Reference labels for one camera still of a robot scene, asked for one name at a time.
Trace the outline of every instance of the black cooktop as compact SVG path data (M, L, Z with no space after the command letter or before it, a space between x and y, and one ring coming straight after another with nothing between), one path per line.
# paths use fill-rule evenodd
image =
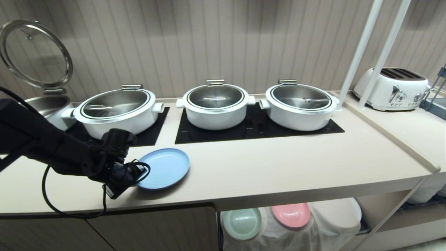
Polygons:
M272 121L266 114L266 111L260 109L259 103L257 103L256 105L247 106L246 117L243 122L235 127L218 131L204 130L192 125L187 120L186 110L183 110L175 144L343 132L344 130L333 120L330 120L324 128L316 131L306 132L285 128Z
M164 108L164 112L158 114L157 121L142 133L137 134L136 145L134 146L154 146L157 142L158 135L160 134L161 128L163 127L164 120L166 119L167 113L169 112L169 107ZM81 122L76 122L76 124L66 131L68 134L77 138L78 140L88 143L96 142L101 143L100 140L91 137L83 124Z

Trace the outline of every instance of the pink plate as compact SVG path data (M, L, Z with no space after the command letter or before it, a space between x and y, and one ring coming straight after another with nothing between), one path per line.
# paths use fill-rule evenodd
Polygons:
M287 227L302 227L310 219L310 208L306 203L289 204L271 207L274 217Z

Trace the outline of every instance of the cabinet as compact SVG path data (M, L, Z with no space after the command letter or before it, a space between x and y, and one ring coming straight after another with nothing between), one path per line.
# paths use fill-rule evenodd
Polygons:
M113 251L85 220L0 220L1 251Z
M212 207L117 214L88 222L116 251L218 251Z

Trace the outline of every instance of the white toaster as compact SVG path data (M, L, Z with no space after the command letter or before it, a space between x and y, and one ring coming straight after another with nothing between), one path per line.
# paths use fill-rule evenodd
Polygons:
M368 69L353 88L357 97L364 94L372 75ZM380 111L413 110L418 107L424 95L429 91L427 78L413 71L397 67L384 67L367 99L367 104Z

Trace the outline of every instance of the beige countertop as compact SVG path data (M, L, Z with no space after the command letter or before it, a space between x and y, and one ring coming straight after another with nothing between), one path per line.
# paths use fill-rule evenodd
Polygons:
M348 94L346 106L375 122L380 128L396 136L404 145L416 150L438 172L446 172L446 121L423 109L403 112L382 112L366 106L358 109L358 99Z
M107 198L109 211L212 203L217 210L319 201L412 189L432 172L348 109L333 120L345 133L175 145L182 113L174 104L155 146L132 147L127 160L175 147L190 170L163 191L129 188ZM41 194L46 165L19 158L0 173L0 216L54 214ZM102 209L101 184L50 171L50 201L62 211Z

